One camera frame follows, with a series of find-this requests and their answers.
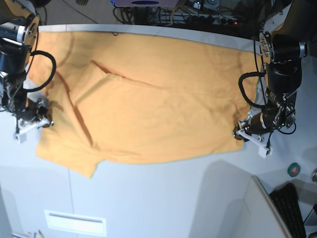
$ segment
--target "gray panel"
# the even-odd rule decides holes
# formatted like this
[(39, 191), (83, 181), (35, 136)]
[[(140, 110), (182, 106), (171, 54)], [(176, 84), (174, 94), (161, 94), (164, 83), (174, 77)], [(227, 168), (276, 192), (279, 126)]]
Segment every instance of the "gray panel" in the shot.
[(37, 158), (40, 131), (28, 134), (21, 145), (13, 141), (14, 117), (0, 113), (0, 187), (7, 215), (16, 233), (40, 229), (45, 238), (76, 235), (49, 230), (44, 210), (72, 213), (68, 169)]
[[(313, 171), (314, 167), (307, 167), (303, 156), (305, 151), (317, 148), (316, 69), (317, 59), (303, 59), (303, 84), (296, 105), (297, 132), (290, 136), (275, 132), (271, 140), (273, 156), (263, 159), (257, 155), (255, 145), (246, 143), (238, 152), (173, 163), (125, 165), (102, 162), (92, 179), (71, 172), (75, 213), (106, 218), (110, 238), (190, 237), (195, 226), (194, 230), (206, 234), (200, 237), (213, 237), (212, 227), (224, 210), (212, 213), (214, 206), (223, 204), (213, 203), (209, 196), (221, 188), (223, 177), (207, 181), (204, 178), (216, 161), (224, 160), (259, 175), (271, 187), (290, 179), (286, 171), (293, 162), (300, 163), (302, 173)], [(204, 206), (197, 209), (201, 201)], [(302, 212), (308, 213), (306, 210), (307, 207), (303, 207)], [(198, 219), (195, 218), (197, 213), (200, 214)]]
[(0, 188), (0, 238), (12, 238), (12, 229)]
[(245, 202), (251, 214), (251, 220), (243, 238), (291, 238), (290, 233), (285, 230), (279, 217), (277, 217), (275, 212), (277, 210), (272, 209), (272, 203), (262, 193), (255, 180), (250, 180), (245, 195)]

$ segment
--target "floor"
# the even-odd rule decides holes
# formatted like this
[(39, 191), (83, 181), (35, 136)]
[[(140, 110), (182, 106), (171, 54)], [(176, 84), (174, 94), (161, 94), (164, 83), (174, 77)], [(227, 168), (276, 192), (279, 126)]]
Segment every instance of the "floor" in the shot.
[[(117, 24), (118, 21), (112, 14), (114, 8), (109, 0), (90, 0), (86, 6), (76, 4), (75, 0), (65, 0), (76, 10), (90, 17), (99, 24)], [(47, 25), (58, 24), (89, 24), (92, 20), (70, 8), (63, 0), (52, 0), (47, 6)], [(45, 21), (43, 8), (37, 9), (41, 20)]]

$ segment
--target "black cable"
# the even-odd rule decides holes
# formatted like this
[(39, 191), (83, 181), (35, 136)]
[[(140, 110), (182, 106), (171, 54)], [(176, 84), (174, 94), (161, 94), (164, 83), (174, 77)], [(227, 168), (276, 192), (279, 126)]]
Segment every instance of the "black cable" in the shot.
[(45, 56), (45, 57), (49, 58), (52, 61), (52, 65), (53, 65), (52, 71), (51, 71), (51, 74), (50, 74), (49, 78), (47, 79), (47, 81), (45, 83), (43, 83), (41, 86), (33, 88), (33, 89), (24, 89), (24, 91), (26, 93), (37, 92), (37, 91), (40, 91), (43, 88), (45, 88), (52, 81), (52, 79), (53, 79), (53, 77), (55, 75), (55, 72), (56, 72), (56, 61), (55, 61), (54, 57), (51, 54), (49, 54), (47, 52), (44, 52), (44, 51), (33, 51), (31, 53), (31, 56), (36, 56), (36, 55), (42, 55), (42, 56)]
[(15, 133), (19, 134), (20, 133), (20, 128), (19, 128), (19, 117), (18, 117), (18, 115), (15, 115), (15, 118), (16, 118)]
[[(257, 21), (256, 2), (257, 2), (257, 0), (254, 0), (253, 53), (254, 53), (254, 61), (255, 61), (255, 64), (256, 64), (257, 72), (260, 72), (259, 71), (259, 67), (258, 67), (257, 51), (256, 51), (256, 21)], [(262, 96), (263, 96), (263, 100), (264, 100), (264, 106), (265, 106), (266, 111), (268, 111), (267, 110), (267, 103), (266, 103), (266, 99), (265, 99), (264, 86), (263, 86), (263, 82), (262, 82), (261, 78), (260, 78), (260, 85), (261, 85)]]
[(65, 3), (68, 7), (70, 7), (71, 9), (73, 9), (75, 12), (77, 12), (78, 14), (84, 16), (85, 18), (91, 20), (92, 22), (94, 22), (95, 24), (98, 24), (98, 22), (96, 22), (94, 19), (90, 18), (89, 16), (86, 16), (85, 14), (81, 13), (80, 11), (78, 11), (76, 8), (74, 8), (72, 5), (70, 5), (68, 2), (66, 2), (65, 0), (61, 0), (63, 3)]
[[(119, 17), (117, 17), (117, 15), (116, 15), (116, 13), (115, 13), (115, 11), (116, 11), (117, 9), (120, 10), (120, 14), (121, 14), (122, 20), (120, 20)], [(117, 19), (117, 21), (121, 22), (122, 24), (127, 24), (127, 23), (128, 23), (128, 22), (125, 21), (125, 19), (123, 18), (123, 13), (122, 13), (122, 11), (121, 11), (121, 9), (120, 9), (119, 7), (116, 7), (116, 6), (115, 6), (114, 9), (112, 10), (112, 13), (113, 13), (114, 17)]]
[(160, 24), (162, 24), (162, 21), (161, 21), (161, 18), (160, 18), (161, 7), (159, 6), (158, 9), (159, 9), (158, 10), (158, 21), (159, 21)]
[(126, 16), (128, 18), (129, 25), (132, 25), (132, 15), (129, 13), (129, 10), (130, 10), (129, 7), (125, 7), (123, 9), (123, 12), (126, 14)]
[(266, 106), (265, 105), (259, 105), (259, 104), (256, 104), (254, 102), (252, 102), (245, 90), (244, 90), (244, 87), (243, 87), (243, 80), (245, 80), (246, 78), (249, 78), (249, 77), (263, 77), (265, 74), (264, 73), (261, 73), (261, 72), (251, 72), (251, 73), (244, 73), (240, 76), (239, 78), (239, 88), (240, 88), (240, 91), (241, 91), (241, 94), (242, 94), (242, 97), (244, 98), (244, 100), (250, 104), (252, 107), (255, 107), (255, 108), (260, 108), (260, 109), (264, 109)]
[(295, 131), (296, 131), (296, 123), (294, 123), (294, 126), (295, 126), (295, 128), (294, 128), (294, 130), (292, 131), (292, 132), (284, 132), (284, 131), (281, 131), (279, 128), (276, 128), (276, 130), (278, 130), (278, 132), (280, 132), (280, 133), (282, 133), (282, 134), (284, 134), (284, 135), (291, 135), (291, 134), (294, 134), (295, 133)]
[(159, 7), (157, 7), (156, 11), (150, 14), (149, 20), (153, 19), (156, 17), (157, 13), (159, 12)]
[(47, 25), (47, 23), (48, 23), (48, 11), (47, 11), (45, 6), (43, 8), (44, 8), (44, 12), (45, 12), (45, 22), (44, 22), (44, 24)]
[[(36, 51), (37, 49), (38, 49), (38, 43), (39, 43), (39, 28), (38, 28), (38, 35), (37, 35), (37, 38), (36, 38), (36, 43), (35, 43), (35, 49), (34, 49), (34, 51)], [(33, 64), (33, 60), (34, 60), (34, 57), (31, 59), (31, 62), (30, 62), (30, 66), (29, 66), (29, 68), (28, 68), (28, 71), (26, 72), (26, 75), (28, 75), (28, 73), (29, 73), (29, 71), (30, 71), (30, 68), (31, 68), (31, 66), (32, 66), (32, 64)]]
[[(39, 28), (38, 28), (38, 34), (37, 34), (37, 37), (36, 37), (36, 44), (35, 44), (35, 49), (33, 52), (35, 52), (38, 48), (38, 43), (39, 43)], [(29, 65), (29, 68), (28, 68), (28, 71), (26, 72), (26, 75), (28, 75), (30, 69), (31, 69), (31, 66), (33, 64), (33, 60), (34, 60), (34, 57), (32, 57), (31, 59), (31, 62), (30, 62), (30, 65)], [(9, 106), (11, 108), (11, 102), (13, 102), (13, 99), (15, 98), (15, 95), (17, 94), (17, 92), (22, 88), (22, 85), (23, 85), (23, 82), (21, 82), (21, 84), (17, 87), (17, 89), (15, 90), (14, 94), (12, 95), (12, 97), (10, 98), (10, 101), (9, 101)]]
[(267, 143), (266, 143), (267, 149), (269, 149), (269, 148), (271, 147), (271, 136), (272, 136), (273, 132), (274, 132), (274, 131), (271, 131), (271, 132), (269, 133), (268, 140), (267, 140)]

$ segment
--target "table surface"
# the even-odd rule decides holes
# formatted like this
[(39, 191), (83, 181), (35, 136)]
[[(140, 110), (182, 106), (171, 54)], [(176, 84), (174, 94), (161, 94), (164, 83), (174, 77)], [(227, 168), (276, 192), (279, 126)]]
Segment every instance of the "table surface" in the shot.
[[(147, 34), (253, 50), (253, 42), (246, 39), (151, 26), (56, 25), (42, 26), (40, 31)], [(128, 165), (104, 161), (94, 176), (87, 179), (36, 157), (40, 130), (32, 131), (27, 142), (18, 145), (12, 139), (13, 117), (1, 113), (0, 188), (12, 228), (15, 232), (40, 229), (48, 238), (88, 237), (49, 230), (44, 210), (52, 210), (104, 217), (111, 238), (193, 238), (197, 234), (212, 237), (210, 221), (217, 217), (211, 206), (212, 198), (217, 194), (225, 201), (238, 196), (239, 190), (246, 186), (239, 183), (239, 178), (245, 181), (252, 175), (260, 178), (268, 192), (293, 181), (300, 191), (300, 207), (305, 218), (317, 202), (317, 185), (310, 179), (317, 167), (316, 66), (317, 59), (303, 59), (303, 83), (296, 103), (297, 131), (290, 136), (275, 132), (271, 139), (273, 155), (266, 159), (258, 155), (254, 144), (245, 143), (238, 152), (173, 163)], [(294, 162), (300, 164), (301, 173), (291, 178), (287, 168)], [(228, 184), (232, 192), (225, 189)]]

